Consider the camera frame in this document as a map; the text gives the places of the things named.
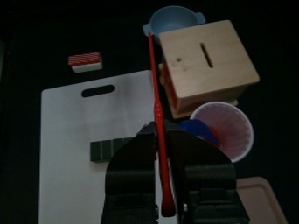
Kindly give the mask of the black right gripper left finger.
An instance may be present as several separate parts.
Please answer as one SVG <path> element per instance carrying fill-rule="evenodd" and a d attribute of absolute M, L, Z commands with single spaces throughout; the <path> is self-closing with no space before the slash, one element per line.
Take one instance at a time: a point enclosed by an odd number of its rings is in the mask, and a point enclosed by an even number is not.
<path fill-rule="evenodd" d="M 113 155 L 105 174 L 100 224 L 156 224 L 156 130 L 148 123 Z"/>

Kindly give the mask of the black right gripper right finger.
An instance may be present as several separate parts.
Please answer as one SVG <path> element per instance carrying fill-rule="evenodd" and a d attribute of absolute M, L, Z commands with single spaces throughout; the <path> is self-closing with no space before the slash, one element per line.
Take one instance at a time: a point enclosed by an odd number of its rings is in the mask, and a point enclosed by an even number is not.
<path fill-rule="evenodd" d="M 164 129 L 179 224 L 248 224 L 229 158 L 176 123 Z"/>

